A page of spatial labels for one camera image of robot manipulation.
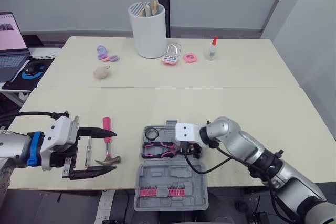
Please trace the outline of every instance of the red bottle cap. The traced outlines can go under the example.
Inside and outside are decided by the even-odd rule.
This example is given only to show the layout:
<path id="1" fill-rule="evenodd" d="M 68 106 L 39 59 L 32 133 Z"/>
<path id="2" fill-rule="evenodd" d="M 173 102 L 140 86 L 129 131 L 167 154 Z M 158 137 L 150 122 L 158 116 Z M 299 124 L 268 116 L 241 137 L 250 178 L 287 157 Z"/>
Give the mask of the red bottle cap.
<path id="1" fill-rule="evenodd" d="M 215 38 L 214 38 L 214 40 L 212 41 L 212 45 L 216 45 L 216 43 L 217 43 L 217 38 L 218 38 L 218 36 L 216 35 Z"/>

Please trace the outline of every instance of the laptop keyboard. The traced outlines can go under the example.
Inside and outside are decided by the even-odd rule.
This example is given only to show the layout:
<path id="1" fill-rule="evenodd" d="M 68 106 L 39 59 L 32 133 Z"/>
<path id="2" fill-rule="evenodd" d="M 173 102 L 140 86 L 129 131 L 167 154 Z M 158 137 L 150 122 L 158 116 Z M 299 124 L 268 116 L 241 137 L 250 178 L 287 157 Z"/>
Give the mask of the laptop keyboard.
<path id="1" fill-rule="evenodd" d="M 0 68 L 17 67 L 26 55 L 0 57 Z"/>

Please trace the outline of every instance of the hammer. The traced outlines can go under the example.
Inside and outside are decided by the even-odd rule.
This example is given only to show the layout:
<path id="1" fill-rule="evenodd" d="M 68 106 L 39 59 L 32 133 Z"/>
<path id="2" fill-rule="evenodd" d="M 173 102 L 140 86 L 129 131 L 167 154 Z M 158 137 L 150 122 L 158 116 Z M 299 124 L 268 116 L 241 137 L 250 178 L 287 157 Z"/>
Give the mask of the hammer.
<path id="1" fill-rule="evenodd" d="M 103 118 L 103 128 L 104 130 L 111 130 L 111 119 L 108 116 L 105 116 Z M 112 137 L 105 137 L 104 138 L 104 142 L 106 143 L 106 158 L 104 161 L 98 161 L 95 160 L 98 164 L 102 165 L 102 166 L 110 166 L 113 165 L 114 163 L 120 163 L 121 161 L 121 157 L 117 156 L 115 158 L 111 157 L 110 154 L 110 145 L 111 145 L 111 139 Z"/>

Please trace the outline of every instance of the pink hammer handle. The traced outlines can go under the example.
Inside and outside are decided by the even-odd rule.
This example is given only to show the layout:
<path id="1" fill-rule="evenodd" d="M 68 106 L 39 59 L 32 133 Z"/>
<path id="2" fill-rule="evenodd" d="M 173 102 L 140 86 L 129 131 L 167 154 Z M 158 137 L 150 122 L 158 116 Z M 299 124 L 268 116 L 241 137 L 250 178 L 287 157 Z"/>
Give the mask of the pink hammer handle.
<path id="1" fill-rule="evenodd" d="M 108 116 L 103 118 L 103 128 L 104 130 L 111 130 L 111 119 Z M 104 137 L 105 143 L 111 143 L 111 137 Z"/>

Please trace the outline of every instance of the fluffy keychain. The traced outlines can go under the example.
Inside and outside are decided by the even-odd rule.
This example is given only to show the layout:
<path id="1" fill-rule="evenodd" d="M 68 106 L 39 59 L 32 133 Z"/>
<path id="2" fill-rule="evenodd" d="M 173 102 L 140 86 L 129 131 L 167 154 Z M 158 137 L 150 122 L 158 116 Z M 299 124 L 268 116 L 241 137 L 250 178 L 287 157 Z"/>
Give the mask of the fluffy keychain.
<path id="1" fill-rule="evenodd" d="M 104 79 L 110 74 L 109 68 L 110 66 L 97 67 L 93 72 L 93 76 L 98 80 Z"/>

